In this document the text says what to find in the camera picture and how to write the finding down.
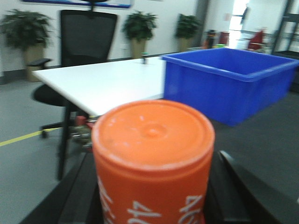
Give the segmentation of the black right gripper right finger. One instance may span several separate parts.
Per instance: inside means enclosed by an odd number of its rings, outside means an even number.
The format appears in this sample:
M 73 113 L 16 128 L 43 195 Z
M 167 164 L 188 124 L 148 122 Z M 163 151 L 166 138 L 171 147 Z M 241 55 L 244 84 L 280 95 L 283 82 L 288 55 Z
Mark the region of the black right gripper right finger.
M 215 152 L 205 201 L 207 224 L 297 224 L 299 205 L 241 166 Z

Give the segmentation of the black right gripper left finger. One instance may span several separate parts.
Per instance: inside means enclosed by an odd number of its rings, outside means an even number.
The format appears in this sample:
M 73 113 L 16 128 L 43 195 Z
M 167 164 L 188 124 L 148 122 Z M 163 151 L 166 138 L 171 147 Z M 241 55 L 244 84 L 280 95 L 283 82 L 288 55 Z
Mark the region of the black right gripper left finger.
M 93 155 L 82 153 L 68 174 L 21 223 L 101 224 L 101 209 Z

